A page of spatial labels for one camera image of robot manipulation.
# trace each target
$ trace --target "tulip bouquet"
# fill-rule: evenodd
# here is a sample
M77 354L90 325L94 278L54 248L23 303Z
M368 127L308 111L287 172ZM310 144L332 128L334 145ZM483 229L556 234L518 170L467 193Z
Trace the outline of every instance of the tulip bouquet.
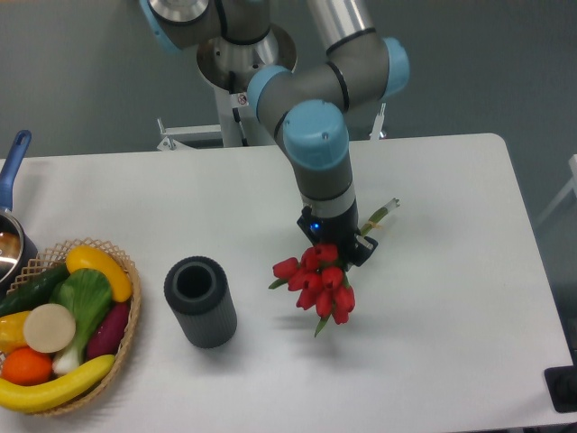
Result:
M392 199L369 218L361 228L361 235L367 235L372 228L380 228L378 223L389 212L398 207L398 200ZM301 259L290 257L272 267L277 278L269 289L288 284L288 291L299 291L297 308L316 308L320 317L315 336L332 317L337 325L347 323L354 310L354 289L346 276L348 263L344 261L335 244L316 244L305 250Z

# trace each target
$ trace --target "black cylindrical cup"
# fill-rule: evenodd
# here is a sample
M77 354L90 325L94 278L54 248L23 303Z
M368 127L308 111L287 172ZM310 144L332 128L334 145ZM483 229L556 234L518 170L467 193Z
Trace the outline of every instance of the black cylindrical cup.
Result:
M236 331L236 311L223 268L207 257L188 257L170 269L164 296L195 346L226 343Z

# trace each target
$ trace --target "cooking pot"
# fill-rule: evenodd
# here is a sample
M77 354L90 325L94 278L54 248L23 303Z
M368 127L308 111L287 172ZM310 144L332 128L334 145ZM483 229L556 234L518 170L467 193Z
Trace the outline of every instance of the cooking pot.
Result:
M14 179L26 154L32 134L20 131L0 171L0 299L10 289L21 269L36 257L36 246L12 215Z

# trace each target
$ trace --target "yellow banana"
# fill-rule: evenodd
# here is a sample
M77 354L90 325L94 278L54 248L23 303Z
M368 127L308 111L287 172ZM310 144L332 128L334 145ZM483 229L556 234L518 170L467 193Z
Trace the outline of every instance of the yellow banana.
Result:
M50 382L20 386L0 379L0 406L18 412L39 412L65 403L103 379L112 369L114 355L102 355Z

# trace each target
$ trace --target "yellow bell pepper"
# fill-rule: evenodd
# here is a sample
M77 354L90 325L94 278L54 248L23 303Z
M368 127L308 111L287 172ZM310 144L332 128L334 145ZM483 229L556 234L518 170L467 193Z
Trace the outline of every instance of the yellow bell pepper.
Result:
M89 245L79 245L66 256L66 267L70 273L78 269L95 269L102 272L110 282L112 300L125 302L133 294L133 286L123 268L102 250Z
M0 352L9 354L26 346L23 329L29 314L30 311L23 311L0 318Z

